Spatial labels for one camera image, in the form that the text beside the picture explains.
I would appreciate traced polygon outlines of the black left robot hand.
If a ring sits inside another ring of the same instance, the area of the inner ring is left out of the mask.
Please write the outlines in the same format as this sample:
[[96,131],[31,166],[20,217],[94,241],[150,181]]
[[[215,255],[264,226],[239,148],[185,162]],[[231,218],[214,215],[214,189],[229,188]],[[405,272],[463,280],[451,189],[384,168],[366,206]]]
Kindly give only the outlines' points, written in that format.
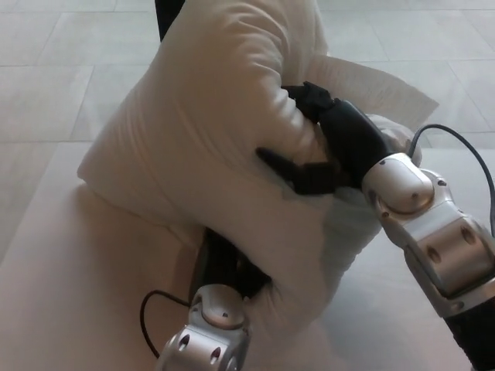
[[253,298],[272,279],[252,264],[229,240],[207,229],[198,253],[195,280],[198,287],[224,284],[242,298]]

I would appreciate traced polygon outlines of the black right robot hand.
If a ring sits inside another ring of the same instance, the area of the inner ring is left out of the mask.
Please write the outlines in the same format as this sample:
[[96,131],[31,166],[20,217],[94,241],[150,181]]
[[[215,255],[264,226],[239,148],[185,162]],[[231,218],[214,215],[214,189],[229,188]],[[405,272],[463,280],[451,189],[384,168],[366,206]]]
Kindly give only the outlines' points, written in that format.
[[296,107],[318,127],[336,164],[329,160],[297,165],[268,148],[256,155],[298,195],[319,196],[338,188],[362,189],[373,166],[397,151],[380,129],[347,100],[331,97],[328,90],[310,82],[285,86]]

